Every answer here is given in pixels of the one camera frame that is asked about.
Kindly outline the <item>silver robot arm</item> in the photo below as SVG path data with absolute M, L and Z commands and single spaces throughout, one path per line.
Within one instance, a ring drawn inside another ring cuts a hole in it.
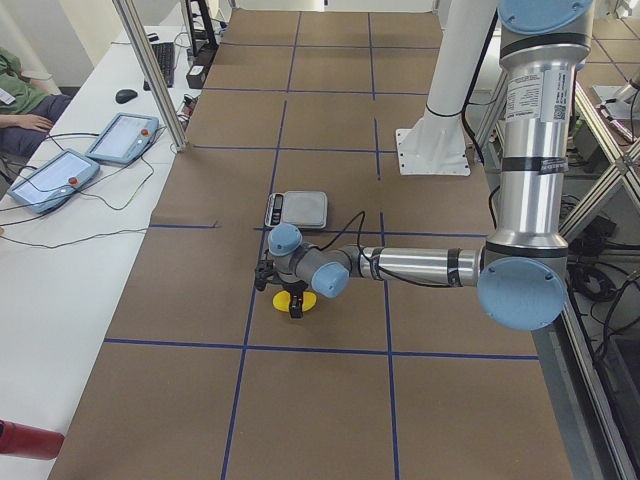
M 404 175 L 463 175 L 463 113 L 494 33 L 506 98 L 495 231 L 477 250 L 318 247 L 290 224 L 268 237 L 256 274 L 290 291 L 295 304 L 313 290 L 339 295 L 352 278 L 399 280 L 427 288 L 473 286 L 494 321 L 517 330 L 554 322 L 565 301 L 568 245 L 559 231 L 570 113 L 577 68 L 591 50 L 591 1 L 455 1 L 425 110 L 396 133 Z

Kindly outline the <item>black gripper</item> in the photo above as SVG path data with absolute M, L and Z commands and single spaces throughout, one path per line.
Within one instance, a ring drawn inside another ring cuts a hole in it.
M 304 280 L 290 280 L 281 277 L 279 279 L 282 289 L 289 294 L 288 311 L 292 319 L 303 317 L 304 292 L 309 285 Z

